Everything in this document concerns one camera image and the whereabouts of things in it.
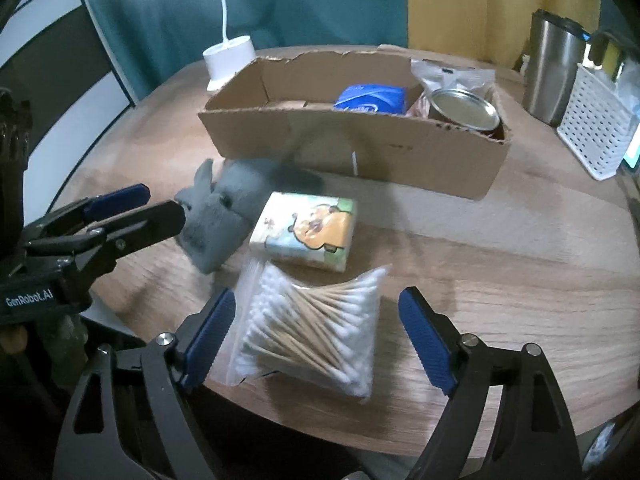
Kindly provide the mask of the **grey plush toy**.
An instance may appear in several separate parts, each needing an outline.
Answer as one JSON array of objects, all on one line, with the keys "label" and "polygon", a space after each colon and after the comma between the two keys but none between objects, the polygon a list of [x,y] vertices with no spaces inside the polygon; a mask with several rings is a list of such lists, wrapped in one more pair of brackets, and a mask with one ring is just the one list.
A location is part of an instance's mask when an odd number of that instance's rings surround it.
[{"label": "grey plush toy", "polygon": [[217,271],[243,244],[274,192],[320,195],[322,177],[265,158],[237,159],[224,164],[218,178],[214,161],[206,159],[193,184],[180,190],[186,222],[177,243],[203,274]]}]

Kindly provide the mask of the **cartoon tissue pack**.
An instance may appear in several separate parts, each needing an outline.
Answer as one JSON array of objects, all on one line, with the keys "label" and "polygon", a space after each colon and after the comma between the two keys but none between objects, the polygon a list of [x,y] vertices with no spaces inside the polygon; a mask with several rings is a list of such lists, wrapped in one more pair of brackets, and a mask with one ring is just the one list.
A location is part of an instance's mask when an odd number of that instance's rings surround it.
[{"label": "cartoon tissue pack", "polygon": [[351,198],[273,192],[248,246],[264,258],[343,272],[356,223]]}]

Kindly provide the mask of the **cotton swabs bag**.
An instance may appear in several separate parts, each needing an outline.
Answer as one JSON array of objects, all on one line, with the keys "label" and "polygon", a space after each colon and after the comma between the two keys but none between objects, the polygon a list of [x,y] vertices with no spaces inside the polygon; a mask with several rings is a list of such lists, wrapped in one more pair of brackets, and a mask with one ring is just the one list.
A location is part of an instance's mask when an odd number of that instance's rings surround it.
[{"label": "cotton swabs bag", "polygon": [[312,286],[266,260],[250,260],[235,287],[236,313],[209,377],[235,387],[282,373],[346,396],[372,393],[381,284],[390,268]]}]

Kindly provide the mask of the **blue tissue pack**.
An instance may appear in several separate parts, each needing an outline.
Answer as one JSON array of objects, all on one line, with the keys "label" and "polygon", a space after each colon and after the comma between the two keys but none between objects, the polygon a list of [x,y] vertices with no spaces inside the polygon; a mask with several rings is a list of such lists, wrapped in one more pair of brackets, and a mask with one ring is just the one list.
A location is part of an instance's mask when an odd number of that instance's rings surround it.
[{"label": "blue tissue pack", "polygon": [[386,84],[354,84],[333,104],[334,110],[402,115],[407,110],[407,90]]}]

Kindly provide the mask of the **silver tin can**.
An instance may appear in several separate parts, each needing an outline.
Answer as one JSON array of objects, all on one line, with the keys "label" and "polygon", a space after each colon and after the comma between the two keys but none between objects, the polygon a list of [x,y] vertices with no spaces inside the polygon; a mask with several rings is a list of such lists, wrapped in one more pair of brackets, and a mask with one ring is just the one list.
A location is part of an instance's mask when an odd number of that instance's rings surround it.
[{"label": "silver tin can", "polygon": [[430,116],[475,130],[494,132],[501,124],[491,102],[463,89],[438,89],[430,96]]}]

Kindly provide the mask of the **clear snack bag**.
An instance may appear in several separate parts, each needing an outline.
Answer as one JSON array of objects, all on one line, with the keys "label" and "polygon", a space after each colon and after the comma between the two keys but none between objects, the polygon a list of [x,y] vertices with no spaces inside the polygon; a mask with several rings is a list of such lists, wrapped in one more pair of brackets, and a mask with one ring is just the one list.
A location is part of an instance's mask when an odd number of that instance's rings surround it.
[{"label": "clear snack bag", "polygon": [[420,96],[411,102],[407,115],[419,118],[427,118],[431,96],[437,90],[465,90],[485,99],[496,82],[494,70],[455,68],[423,60],[411,61],[411,73],[420,82],[422,90]]}]

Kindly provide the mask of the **teal curtain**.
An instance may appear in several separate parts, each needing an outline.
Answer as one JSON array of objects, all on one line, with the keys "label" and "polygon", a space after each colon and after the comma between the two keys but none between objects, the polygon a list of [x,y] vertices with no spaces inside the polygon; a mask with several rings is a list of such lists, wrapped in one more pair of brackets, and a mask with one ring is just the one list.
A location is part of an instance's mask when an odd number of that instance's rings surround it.
[{"label": "teal curtain", "polygon": [[[145,98],[161,84],[141,63],[134,29],[126,18],[131,0],[86,3],[128,89],[137,99]],[[230,32],[247,34],[256,49],[408,44],[408,0],[228,0],[228,6]]]}]

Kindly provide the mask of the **white desk lamp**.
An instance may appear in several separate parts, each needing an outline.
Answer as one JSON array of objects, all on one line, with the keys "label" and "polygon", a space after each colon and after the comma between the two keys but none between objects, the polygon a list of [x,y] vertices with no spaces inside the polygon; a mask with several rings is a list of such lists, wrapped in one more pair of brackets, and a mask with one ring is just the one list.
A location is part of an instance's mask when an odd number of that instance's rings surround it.
[{"label": "white desk lamp", "polygon": [[202,61],[214,94],[256,58],[250,36],[229,30],[228,0],[131,0],[126,18],[156,84]]}]

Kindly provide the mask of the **brown cardboard box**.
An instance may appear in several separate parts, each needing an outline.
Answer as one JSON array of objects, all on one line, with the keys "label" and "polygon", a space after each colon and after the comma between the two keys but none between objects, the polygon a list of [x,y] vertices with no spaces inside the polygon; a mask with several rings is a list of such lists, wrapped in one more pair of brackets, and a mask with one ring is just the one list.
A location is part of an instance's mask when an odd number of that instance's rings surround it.
[{"label": "brown cardboard box", "polygon": [[245,66],[206,102],[198,117],[225,158],[270,158],[305,169],[425,188],[469,200],[489,191],[512,141],[504,92],[488,89],[500,124],[491,133],[435,118],[338,110],[353,84],[422,93],[413,61],[462,68],[447,58],[394,46],[345,52],[308,50]]}]

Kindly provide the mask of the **teal framed tablet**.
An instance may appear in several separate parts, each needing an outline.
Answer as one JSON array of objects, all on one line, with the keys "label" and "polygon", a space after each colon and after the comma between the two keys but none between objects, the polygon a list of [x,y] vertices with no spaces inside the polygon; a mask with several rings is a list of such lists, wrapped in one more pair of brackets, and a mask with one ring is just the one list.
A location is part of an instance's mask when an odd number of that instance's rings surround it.
[{"label": "teal framed tablet", "polygon": [[640,157],[640,127],[637,128],[627,151],[623,157],[624,166],[631,172],[637,171],[639,168]]}]

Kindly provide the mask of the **white perforated basket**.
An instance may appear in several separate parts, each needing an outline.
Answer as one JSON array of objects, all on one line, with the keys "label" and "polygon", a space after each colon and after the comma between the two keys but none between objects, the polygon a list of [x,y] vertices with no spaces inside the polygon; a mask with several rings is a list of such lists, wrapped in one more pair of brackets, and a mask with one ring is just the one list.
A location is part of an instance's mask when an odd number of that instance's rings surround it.
[{"label": "white perforated basket", "polygon": [[590,177],[603,181],[615,176],[638,125],[639,116],[601,78],[578,64],[556,133]]}]

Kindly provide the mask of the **clear plastic bags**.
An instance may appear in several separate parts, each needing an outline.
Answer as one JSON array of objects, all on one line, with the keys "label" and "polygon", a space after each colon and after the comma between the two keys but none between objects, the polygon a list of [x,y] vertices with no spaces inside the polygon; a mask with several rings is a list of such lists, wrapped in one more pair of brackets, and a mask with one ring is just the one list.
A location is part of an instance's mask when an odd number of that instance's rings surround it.
[{"label": "clear plastic bags", "polygon": [[640,102],[640,66],[638,62],[628,61],[616,82],[617,96],[624,107],[639,117]]}]

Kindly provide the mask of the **stainless steel tumbler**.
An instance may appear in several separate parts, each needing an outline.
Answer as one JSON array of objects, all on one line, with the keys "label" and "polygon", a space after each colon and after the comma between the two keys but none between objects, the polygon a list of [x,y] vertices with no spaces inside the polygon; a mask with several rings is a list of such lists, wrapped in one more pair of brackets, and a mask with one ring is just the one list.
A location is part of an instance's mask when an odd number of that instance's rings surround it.
[{"label": "stainless steel tumbler", "polygon": [[532,15],[523,106],[551,127],[562,122],[588,39],[588,32],[570,18],[542,9]]}]

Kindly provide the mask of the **dark grey cloth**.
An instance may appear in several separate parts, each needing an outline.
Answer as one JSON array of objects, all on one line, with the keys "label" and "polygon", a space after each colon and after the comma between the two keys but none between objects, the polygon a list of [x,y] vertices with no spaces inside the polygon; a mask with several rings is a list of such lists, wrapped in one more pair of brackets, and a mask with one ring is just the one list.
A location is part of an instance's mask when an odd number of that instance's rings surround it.
[{"label": "dark grey cloth", "polygon": [[628,61],[639,62],[639,47],[629,38],[600,28],[590,36],[588,58],[595,66],[616,68]]}]

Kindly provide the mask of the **yellow curtain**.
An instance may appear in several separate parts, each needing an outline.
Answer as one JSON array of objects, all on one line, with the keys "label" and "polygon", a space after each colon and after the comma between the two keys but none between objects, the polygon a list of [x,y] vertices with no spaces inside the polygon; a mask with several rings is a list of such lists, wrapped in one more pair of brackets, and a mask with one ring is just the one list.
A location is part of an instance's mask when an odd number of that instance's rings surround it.
[{"label": "yellow curtain", "polygon": [[408,0],[408,45],[511,68],[539,9],[593,32],[601,0]]}]

